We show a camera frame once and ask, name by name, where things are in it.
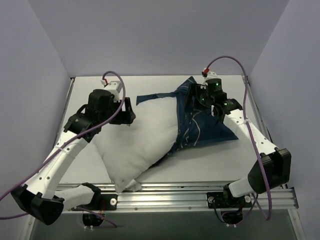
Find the blue pillowcase with gold script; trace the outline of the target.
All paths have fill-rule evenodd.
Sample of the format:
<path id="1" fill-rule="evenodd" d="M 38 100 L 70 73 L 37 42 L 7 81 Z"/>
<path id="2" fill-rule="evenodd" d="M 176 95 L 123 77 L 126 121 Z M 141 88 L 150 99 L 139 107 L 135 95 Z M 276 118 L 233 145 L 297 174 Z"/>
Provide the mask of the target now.
<path id="1" fill-rule="evenodd" d="M 177 137 L 171 149 L 155 163 L 156 166 L 169 155 L 183 148 L 207 147 L 238 139 L 216 116 L 211 115 L 209 109 L 205 109 L 196 103 L 195 97 L 191 100 L 191 106 L 186 106 L 188 88 L 196 83 L 194 77 L 190 76 L 173 92 L 153 93 L 136 97 L 137 105 L 166 97 L 176 98 Z"/>

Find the white pillow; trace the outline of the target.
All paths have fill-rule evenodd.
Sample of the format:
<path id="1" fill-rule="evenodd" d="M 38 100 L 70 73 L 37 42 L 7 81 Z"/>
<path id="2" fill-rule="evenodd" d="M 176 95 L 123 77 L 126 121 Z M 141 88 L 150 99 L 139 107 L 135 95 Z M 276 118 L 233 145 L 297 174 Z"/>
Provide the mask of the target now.
<path id="1" fill-rule="evenodd" d="M 135 180 L 171 150 L 178 136 L 176 98 L 147 100 L 133 112 L 132 124 L 107 124 L 93 138 L 117 193 L 136 185 Z"/>

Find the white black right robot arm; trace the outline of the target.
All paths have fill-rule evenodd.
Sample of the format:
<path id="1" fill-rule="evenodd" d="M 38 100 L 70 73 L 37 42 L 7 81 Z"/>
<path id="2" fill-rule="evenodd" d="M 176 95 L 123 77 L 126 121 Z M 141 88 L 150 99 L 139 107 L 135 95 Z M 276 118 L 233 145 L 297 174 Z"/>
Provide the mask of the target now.
<path id="1" fill-rule="evenodd" d="M 200 104 L 211 111 L 224 126 L 230 129 L 256 162 L 247 176 L 229 183 L 222 193 L 223 203 L 234 206 L 240 197 L 262 194 L 286 184 L 290 180 L 292 155 L 268 140 L 246 115 L 244 104 L 228 98 L 220 78 L 207 79 L 204 84 L 193 83 L 188 89 L 187 101 Z"/>

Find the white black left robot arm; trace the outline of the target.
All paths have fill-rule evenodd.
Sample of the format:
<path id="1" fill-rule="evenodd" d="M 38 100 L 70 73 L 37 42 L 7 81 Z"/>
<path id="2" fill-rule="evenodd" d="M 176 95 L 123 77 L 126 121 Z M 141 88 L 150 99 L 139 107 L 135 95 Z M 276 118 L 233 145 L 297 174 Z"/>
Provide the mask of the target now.
<path id="1" fill-rule="evenodd" d="M 81 207 L 97 209 L 103 200 L 99 187 L 85 182 L 58 191 L 57 186 L 73 160 L 105 124 L 129 125 L 135 118 L 129 97 L 119 99 L 117 91 L 93 90 L 88 102 L 69 117 L 43 166 L 10 192 L 20 209 L 47 226 L 64 211 Z"/>

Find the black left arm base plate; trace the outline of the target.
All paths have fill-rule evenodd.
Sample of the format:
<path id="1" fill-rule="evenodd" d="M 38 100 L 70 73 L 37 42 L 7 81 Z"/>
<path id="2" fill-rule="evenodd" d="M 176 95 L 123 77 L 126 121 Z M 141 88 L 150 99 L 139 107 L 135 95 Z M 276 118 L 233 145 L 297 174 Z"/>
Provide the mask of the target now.
<path id="1" fill-rule="evenodd" d="M 79 211 L 80 208 L 84 208 L 91 211 L 115 211 L 118 204 L 118 195 L 115 193 L 106 193 L 101 194 L 93 202 L 80 205 L 76 208 L 72 208 L 73 211 Z"/>

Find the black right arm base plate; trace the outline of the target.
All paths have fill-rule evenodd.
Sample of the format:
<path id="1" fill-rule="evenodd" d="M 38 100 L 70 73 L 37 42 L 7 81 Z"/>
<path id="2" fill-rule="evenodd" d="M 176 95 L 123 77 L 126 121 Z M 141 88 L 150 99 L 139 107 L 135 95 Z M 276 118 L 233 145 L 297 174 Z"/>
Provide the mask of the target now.
<path id="1" fill-rule="evenodd" d="M 239 198 L 226 197 L 223 192 L 207 192 L 207 206 L 209 209 L 239 209 L 250 208 L 252 200 L 249 196 Z"/>

